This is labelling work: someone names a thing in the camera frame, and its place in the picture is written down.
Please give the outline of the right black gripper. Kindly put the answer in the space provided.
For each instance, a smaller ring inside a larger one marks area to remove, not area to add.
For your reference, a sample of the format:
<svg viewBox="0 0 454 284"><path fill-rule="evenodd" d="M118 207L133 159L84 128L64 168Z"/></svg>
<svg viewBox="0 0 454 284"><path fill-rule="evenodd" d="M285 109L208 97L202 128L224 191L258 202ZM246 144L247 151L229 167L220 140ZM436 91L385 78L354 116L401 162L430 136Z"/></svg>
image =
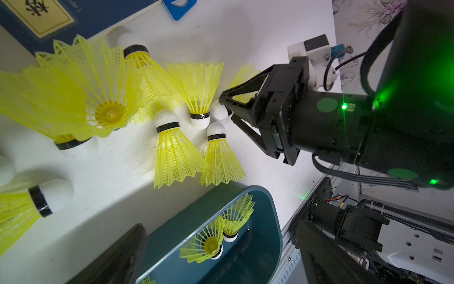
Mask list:
<svg viewBox="0 0 454 284"><path fill-rule="evenodd" d="M240 128L267 156L278 159L284 155L284 163L295 165L300 150L290 142L293 111L300 101L301 91L307 90L309 60L306 56L294 57L288 64L276 64L229 89L222 90L218 101L232 111L232 122ZM243 93L257 92L248 103L234 97ZM260 134L256 133L236 114L253 114L257 105L264 102L264 110L258 121Z"/></svg>

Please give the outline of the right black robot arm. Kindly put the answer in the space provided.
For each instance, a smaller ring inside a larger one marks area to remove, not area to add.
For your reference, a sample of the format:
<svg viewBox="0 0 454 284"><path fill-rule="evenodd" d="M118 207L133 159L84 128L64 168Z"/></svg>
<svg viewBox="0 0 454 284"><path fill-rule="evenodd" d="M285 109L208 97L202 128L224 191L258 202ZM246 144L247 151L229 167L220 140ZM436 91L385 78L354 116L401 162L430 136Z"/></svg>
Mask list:
<svg viewBox="0 0 454 284"><path fill-rule="evenodd" d="M268 156L312 154L322 173L419 188L454 186L454 4L408 1L363 54L364 95L333 93L326 36L288 49L219 101Z"/></svg>

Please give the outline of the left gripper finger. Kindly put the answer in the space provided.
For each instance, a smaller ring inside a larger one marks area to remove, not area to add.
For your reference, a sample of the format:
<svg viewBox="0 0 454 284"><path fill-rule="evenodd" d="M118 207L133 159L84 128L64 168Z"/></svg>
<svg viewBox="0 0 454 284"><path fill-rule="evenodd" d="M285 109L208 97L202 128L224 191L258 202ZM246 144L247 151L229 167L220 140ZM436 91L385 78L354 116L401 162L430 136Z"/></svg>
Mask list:
<svg viewBox="0 0 454 284"><path fill-rule="evenodd" d="M92 263L70 279L70 284L134 284L144 259L148 235L134 225Z"/></svg>

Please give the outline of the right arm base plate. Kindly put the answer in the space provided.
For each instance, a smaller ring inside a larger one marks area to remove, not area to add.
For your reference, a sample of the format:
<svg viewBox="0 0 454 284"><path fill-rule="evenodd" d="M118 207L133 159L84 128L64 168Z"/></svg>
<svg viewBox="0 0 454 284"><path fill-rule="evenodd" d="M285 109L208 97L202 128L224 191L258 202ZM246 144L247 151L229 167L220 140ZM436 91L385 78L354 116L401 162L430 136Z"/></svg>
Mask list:
<svg viewBox="0 0 454 284"><path fill-rule="evenodd" d="M389 225L390 220L360 205L347 205L345 208L334 206L328 202L331 193L331 179L325 177L292 220L289 233L295 248L298 249L302 244L297 240L298 223L309 221L333 235L340 246L350 251L361 255L381 252L383 245L378 242L378 237L382 226Z"/></svg>

